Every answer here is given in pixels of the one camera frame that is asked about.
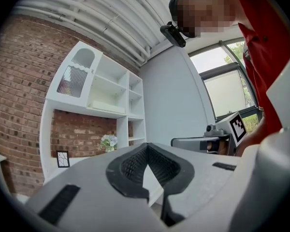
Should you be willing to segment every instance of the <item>window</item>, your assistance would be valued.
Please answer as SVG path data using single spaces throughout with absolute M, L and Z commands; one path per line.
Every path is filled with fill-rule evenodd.
M 237 63 L 245 66 L 243 48 L 244 41 L 219 42 L 212 49 L 207 47 L 191 56 L 191 61 L 204 81 L 217 121 L 240 111 L 247 131 L 252 132 L 258 124 L 259 111 L 245 70 Z

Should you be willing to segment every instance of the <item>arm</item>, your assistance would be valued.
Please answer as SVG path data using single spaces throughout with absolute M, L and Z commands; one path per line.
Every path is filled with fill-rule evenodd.
M 266 117 L 263 113 L 263 117 L 257 128 L 251 134 L 249 134 L 238 146 L 236 156 L 241 157 L 244 150 L 248 146 L 260 144 L 261 141 L 267 136 L 267 134 Z

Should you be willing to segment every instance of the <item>brick wall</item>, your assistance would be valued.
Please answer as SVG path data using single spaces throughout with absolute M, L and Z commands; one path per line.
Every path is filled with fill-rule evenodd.
M 79 40 L 136 72 L 93 40 L 41 19 L 13 16 L 0 32 L 0 154 L 7 157 L 2 170 L 10 192 L 31 196 L 43 184 L 38 143 L 43 103 L 54 74 Z M 98 137 L 115 130 L 113 119 L 56 111 L 52 149 L 69 147 L 72 157 L 97 155 L 103 153 Z

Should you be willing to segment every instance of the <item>bouquet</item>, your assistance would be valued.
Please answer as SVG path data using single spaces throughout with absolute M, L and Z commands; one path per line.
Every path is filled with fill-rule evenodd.
M 114 135 L 104 135 L 101 138 L 101 146 L 106 147 L 106 152 L 114 151 L 117 149 L 118 139 Z

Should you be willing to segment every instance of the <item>man in red shirt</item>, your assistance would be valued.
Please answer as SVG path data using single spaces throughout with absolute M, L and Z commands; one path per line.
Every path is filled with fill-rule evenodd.
M 169 8 L 187 37 L 222 31 L 234 24 L 244 36 L 250 56 L 250 60 L 244 57 L 246 71 L 264 112 L 255 131 L 239 145 L 237 155 L 279 131 L 282 126 L 266 91 L 290 59 L 290 31 L 270 0 L 171 0 Z

